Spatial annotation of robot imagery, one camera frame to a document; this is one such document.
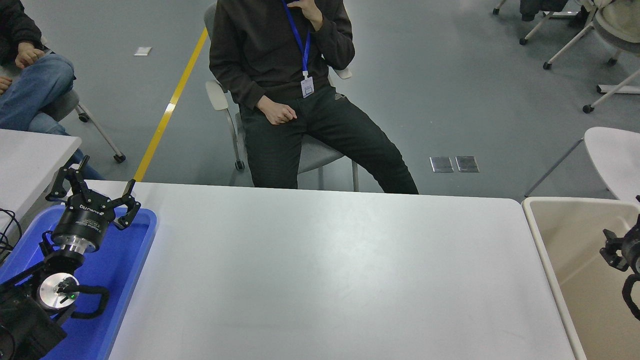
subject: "metal disc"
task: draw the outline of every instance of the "metal disc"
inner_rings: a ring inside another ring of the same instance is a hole
[[[65,272],[59,272],[46,278],[40,285],[40,289],[38,289],[40,305],[49,310],[59,310],[73,304],[80,294],[79,292],[58,293],[60,284],[67,279],[71,279],[74,284],[80,285],[73,275]]]

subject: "metal floor plate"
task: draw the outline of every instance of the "metal floor plate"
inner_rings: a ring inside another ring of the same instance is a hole
[[[429,159],[433,172],[453,172],[453,165],[448,156],[432,156]]]
[[[460,172],[480,172],[475,156],[456,156]]]

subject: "seated person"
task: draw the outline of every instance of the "seated person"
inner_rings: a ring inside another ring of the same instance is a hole
[[[327,65],[345,69],[355,54],[342,0],[287,2],[219,0],[216,8],[209,68],[240,107],[253,184],[297,188],[309,134],[384,192],[418,193],[397,147],[329,85]]]
[[[45,54],[41,36],[20,1],[0,0],[0,129],[68,136],[40,109],[71,91],[73,65],[58,54]],[[83,157],[78,149],[67,165]],[[83,177],[103,179],[88,165]]]

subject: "black pants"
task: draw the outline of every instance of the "black pants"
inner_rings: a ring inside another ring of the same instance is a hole
[[[280,103],[289,105],[298,118],[274,126],[260,110],[240,106],[255,186],[297,188],[302,136],[309,134],[364,167],[384,192],[418,193],[397,147],[334,87],[324,86],[306,99]]]

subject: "chair leg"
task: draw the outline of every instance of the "chair leg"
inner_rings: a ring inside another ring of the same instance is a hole
[[[351,172],[353,173],[353,191],[360,191],[360,182],[358,181],[358,164],[351,160]]]
[[[554,15],[554,12],[549,12],[549,14],[546,17],[543,17],[542,20],[540,20],[540,22],[538,23],[538,25],[536,25],[528,34],[526,34],[526,36],[520,39],[520,45],[527,45],[527,43],[529,42],[529,39],[533,36],[533,34],[537,33],[538,30],[540,30],[540,28],[542,27],[542,25],[544,25],[544,23],[549,21],[549,19],[551,19],[553,15]]]
[[[502,8],[502,5],[504,5],[504,3],[506,2],[507,0],[500,0],[500,3],[495,8],[493,8],[493,14],[498,15],[500,13],[500,8]]]
[[[607,100],[611,95],[615,94],[618,90],[620,90],[621,88],[623,88],[624,86],[626,86],[627,84],[629,84],[633,79],[636,78],[636,76],[640,75],[640,69],[638,69],[638,71],[636,71],[635,73],[631,74],[627,79],[625,79],[624,81],[622,81],[620,84],[618,84],[616,87],[614,87],[613,89],[611,89],[611,91],[607,92],[606,94],[604,94],[603,96],[601,96],[598,100],[596,100],[593,104],[590,105],[585,105],[582,108],[582,111],[584,113],[590,113],[592,112],[596,106],[600,105],[601,102]]]
[[[589,16],[587,16],[587,22],[585,23],[584,27],[586,28],[589,24],[591,24],[591,21],[593,21],[593,17],[596,15],[596,12],[598,11],[598,8],[596,8],[595,6],[593,7],[593,9],[589,12]]]
[[[542,67],[545,70],[551,69],[551,65],[553,64],[553,62],[558,58],[558,56],[562,55],[565,51],[569,50],[569,48],[571,46],[573,46],[576,42],[578,42],[578,40],[580,40],[584,35],[586,35],[586,33],[591,30],[593,28],[593,23],[590,22],[589,25],[585,26],[584,29],[582,29],[582,31],[580,31],[578,33],[578,35],[576,35],[573,39],[571,39],[571,41],[569,41],[562,49],[560,49],[560,51],[557,52],[557,54],[553,55],[553,57],[551,57],[551,59],[549,59],[549,61],[547,61]]]
[[[78,105],[76,106],[76,113],[78,114],[78,117],[80,118],[81,121],[83,122],[91,121],[91,123],[95,126],[95,128],[98,129],[98,132],[100,133],[100,135],[102,135],[105,141],[107,141],[109,146],[116,153],[113,156],[113,158],[116,160],[117,163],[121,163],[127,159],[127,157],[118,149],[116,144],[113,143],[113,140],[109,137],[109,135],[107,135],[107,133],[104,131],[100,123],[93,118],[93,115],[89,112],[89,110],[87,110],[82,104],[78,103]]]
[[[618,49],[616,51],[615,54],[613,54],[613,56],[611,56],[611,59],[609,59],[609,61],[607,61],[607,63],[611,66],[615,65],[618,63],[618,58],[620,57],[620,54],[622,53],[622,50]]]
[[[234,144],[234,153],[236,154],[236,170],[244,170],[244,161],[240,160],[240,152],[238,151],[238,139],[236,136],[236,127],[234,126],[234,122],[231,119],[231,113],[229,113],[229,109],[226,109],[227,122],[229,123],[229,132],[231,133],[231,138]]]
[[[581,138],[580,140],[578,140],[571,147],[571,149],[569,149],[569,151],[567,151],[566,154],[564,154],[563,157],[560,158],[560,160],[556,161],[556,163],[549,169],[549,171],[547,171],[544,175],[542,175],[542,177],[538,181],[536,181],[536,183],[531,187],[531,189],[529,189],[529,191],[524,194],[524,197],[529,197],[529,195],[531,195],[533,190],[535,190],[538,187],[538,185],[540,185],[547,178],[547,176],[549,176],[551,174],[551,172],[553,170],[555,170],[558,167],[558,165],[560,165],[560,163],[562,163],[563,160],[566,159],[566,157],[569,156],[569,154],[571,154],[573,152],[573,150],[576,147],[578,147],[578,145],[580,145],[580,143],[583,142],[583,141],[584,141],[584,138]]]

